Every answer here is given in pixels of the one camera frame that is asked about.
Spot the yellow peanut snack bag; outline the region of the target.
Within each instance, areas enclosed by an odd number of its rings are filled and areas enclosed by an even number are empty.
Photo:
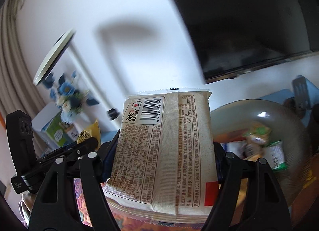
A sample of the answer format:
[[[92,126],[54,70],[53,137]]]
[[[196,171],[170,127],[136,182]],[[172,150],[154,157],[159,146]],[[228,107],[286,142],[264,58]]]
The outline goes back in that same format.
[[[77,138],[77,144],[89,139],[89,138],[95,138],[98,141],[98,146],[100,146],[100,127],[98,120],[95,120],[95,122],[88,127],[86,127],[84,130],[81,131]]]

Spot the beige paper snack bag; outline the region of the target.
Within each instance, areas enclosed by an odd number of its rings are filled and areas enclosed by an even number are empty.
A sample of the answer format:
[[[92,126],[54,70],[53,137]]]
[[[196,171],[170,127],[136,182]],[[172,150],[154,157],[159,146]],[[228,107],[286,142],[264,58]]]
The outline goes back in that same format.
[[[202,224],[217,199],[209,91],[135,95],[124,103],[110,206],[159,222]]]

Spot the brown pen holder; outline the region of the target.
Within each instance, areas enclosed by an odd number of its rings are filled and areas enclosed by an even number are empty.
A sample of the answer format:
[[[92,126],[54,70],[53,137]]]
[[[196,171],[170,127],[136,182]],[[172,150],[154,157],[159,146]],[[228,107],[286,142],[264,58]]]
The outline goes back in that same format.
[[[64,123],[65,132],[72,139],[72,141],[76,141],[78,138],[78,131],[73,124]]]

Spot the colourful floral table mat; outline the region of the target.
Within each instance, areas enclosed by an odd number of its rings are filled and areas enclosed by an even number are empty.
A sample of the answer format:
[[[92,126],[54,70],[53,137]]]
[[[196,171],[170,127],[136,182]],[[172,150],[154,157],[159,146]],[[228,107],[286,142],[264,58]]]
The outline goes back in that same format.
[[[237,200],[235,214],[232,223],[235,224],[239,221],[242,213],[243,202],[245,199],[247,191],[247,179],[241,181],[241,188],[239,190],[239,196]],[[78,210],[80,218],[83,224],[92,227],[91,220],[87,211],[87,206],[85,204],[81,180],[74,179],[76,200],[78,205]],[[137,220],[134,218],[127,217],[124,213],[118,213],[118,211],[112,211],[114,218],[121,230],[201,230],[203,224],[190,224],[190,223],[180,223],[177,226],[175,224],[161,224],[153,223],[150,220]]]

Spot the beige curtain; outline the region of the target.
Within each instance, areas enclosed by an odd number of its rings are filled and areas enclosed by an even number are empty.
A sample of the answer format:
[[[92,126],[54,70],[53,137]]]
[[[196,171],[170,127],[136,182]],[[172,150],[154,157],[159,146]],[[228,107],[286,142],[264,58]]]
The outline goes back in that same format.
[[[45,102],[33,85],[21,51],[17,15],[24,0],[5,0],[1,7],[1,116],[21,110],[34,118]]]

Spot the blue artificial flowers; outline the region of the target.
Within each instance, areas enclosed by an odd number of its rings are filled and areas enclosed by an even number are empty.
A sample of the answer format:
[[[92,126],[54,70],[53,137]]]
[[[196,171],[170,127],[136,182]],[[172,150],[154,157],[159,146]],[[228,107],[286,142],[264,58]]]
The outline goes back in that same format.
[[[74,71],[70,76],[62,74],[58,80],[53,72],[42,81],[42,85],[50,91],[50,98],[61,110],[61,120],[64,123],[74,123],[84,112],[84,106],[95,106],[99,102],[89,90],[81,90],[78,86],[80,75]]]

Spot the ribbed glass bowl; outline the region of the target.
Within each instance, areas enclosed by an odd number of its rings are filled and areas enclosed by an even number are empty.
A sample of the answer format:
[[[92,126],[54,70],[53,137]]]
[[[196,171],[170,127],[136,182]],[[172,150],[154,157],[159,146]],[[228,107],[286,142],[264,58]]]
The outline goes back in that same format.
[[[214,141],[217,135],[261,123],[271,129],[270,142],[282,141],[287,169],[276,173],[286,202],[291,205],[303,189],[310,169],[311,144],[299,118],[276,102],[248,99],[221,106],[210,112]]]

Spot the black television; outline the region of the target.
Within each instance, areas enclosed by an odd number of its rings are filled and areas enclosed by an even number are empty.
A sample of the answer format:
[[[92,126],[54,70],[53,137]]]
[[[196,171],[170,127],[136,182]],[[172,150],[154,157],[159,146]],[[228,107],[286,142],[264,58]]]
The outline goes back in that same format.
[[[318,0],[174,0],[206,83],[318,52]]]

